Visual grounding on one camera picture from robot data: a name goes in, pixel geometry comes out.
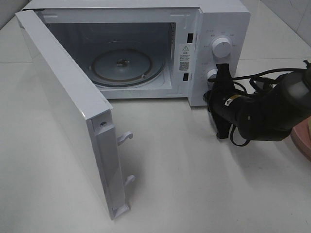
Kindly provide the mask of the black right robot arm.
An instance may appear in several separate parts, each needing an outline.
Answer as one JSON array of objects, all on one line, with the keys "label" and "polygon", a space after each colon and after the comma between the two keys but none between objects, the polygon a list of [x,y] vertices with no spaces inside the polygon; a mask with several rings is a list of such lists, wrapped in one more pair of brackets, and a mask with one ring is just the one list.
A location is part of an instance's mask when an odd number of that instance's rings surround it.
[{"label": "black right robot arm", "polygon": [[235,130],[245,142],[281,141],[311,115],[311,64],[276,68],[233,78],[227,63],[217,64],[209,78],[207,103],[218,139],[233,141]]}]

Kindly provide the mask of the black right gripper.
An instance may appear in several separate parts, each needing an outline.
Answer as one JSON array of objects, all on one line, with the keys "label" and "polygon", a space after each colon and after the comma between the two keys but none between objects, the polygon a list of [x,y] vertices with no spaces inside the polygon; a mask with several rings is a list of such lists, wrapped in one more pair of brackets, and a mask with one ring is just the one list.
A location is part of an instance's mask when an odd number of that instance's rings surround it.
[{"label": "black right gripper", "polygon": [[235,88],[229,64],[216,64],[217,76],[213,87],[205,93],[210,121],[218,139],[229,138],[232,124],[237,124],[237,115],[241,99],[245,98],[245,92]]}]

